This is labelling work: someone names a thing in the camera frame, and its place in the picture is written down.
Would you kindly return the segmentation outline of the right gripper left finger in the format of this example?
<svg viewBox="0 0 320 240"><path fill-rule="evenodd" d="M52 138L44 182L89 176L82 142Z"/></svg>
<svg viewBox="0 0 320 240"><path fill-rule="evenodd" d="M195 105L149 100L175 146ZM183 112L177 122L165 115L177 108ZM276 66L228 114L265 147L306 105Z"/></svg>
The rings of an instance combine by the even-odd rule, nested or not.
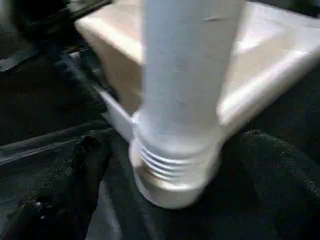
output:
<svg viewBox="0 0 320 240"><path fill-rule="evenodd" d="M84 240L113 151L111 131L92 131L54 160L9 215L2 240Z"/></svg>

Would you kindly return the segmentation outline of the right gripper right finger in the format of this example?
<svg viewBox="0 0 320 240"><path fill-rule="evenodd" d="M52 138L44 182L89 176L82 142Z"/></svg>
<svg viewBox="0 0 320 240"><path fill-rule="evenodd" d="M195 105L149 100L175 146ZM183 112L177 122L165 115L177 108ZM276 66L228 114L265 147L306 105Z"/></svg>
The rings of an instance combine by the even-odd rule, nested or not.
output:
<svg viewBox="0 0 320 240"><path fill-rule="evenodd" d="M259 130L222 148L214 182L212 240L317 240L320 167L292 144Z"/></svg>

